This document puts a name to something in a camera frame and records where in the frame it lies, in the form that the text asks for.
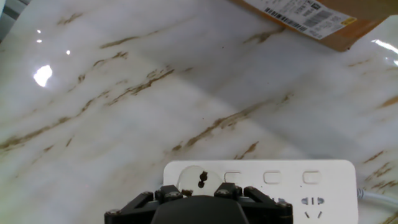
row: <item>marble surface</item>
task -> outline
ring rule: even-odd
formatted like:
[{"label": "marble surface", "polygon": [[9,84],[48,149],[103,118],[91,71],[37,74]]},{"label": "marble surface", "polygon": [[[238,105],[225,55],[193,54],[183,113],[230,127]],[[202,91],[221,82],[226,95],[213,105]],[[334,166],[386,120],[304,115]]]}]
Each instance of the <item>marble surface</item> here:
[{"label": "marble surface", "polygon": [[227,0],[32,1],[0,45],[0,223],[103,223],[176,159],[348,159],[398,197],[397,22],[339,53]]}]

